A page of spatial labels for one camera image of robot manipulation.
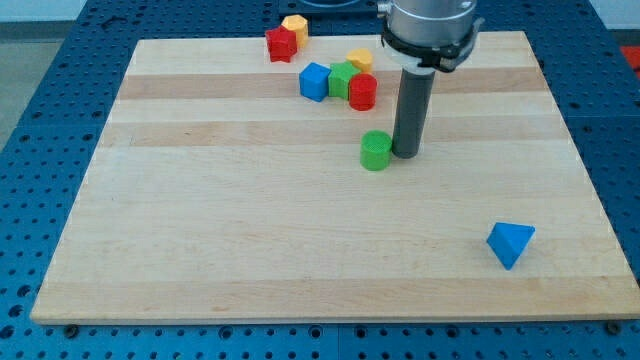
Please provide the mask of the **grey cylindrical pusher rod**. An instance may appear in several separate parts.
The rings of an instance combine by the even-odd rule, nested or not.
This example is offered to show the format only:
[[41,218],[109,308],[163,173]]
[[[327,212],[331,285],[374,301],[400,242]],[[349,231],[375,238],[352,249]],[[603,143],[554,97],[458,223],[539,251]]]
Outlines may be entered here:
[[392,153],[398,158],[410,159],[419,152],[434,79],[434,72],[402,70],[392,137]]

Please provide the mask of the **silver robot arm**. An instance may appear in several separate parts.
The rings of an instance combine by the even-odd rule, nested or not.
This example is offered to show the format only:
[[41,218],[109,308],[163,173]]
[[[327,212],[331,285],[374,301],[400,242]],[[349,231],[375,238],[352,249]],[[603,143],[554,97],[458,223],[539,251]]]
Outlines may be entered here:
[[452,73],[474,50],[484,19],[476,0],[387,0],[377,4],[381,44],[402,68],[392,153],[415,157],[421,147],[429,101],[440,73]]

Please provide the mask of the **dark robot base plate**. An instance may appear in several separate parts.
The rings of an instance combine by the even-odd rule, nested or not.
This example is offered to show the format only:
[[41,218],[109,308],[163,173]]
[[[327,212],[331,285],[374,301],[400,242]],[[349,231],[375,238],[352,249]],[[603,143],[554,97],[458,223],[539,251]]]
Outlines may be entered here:
[[284,15],[376,14],[375,0],[278,0],[278,13]]

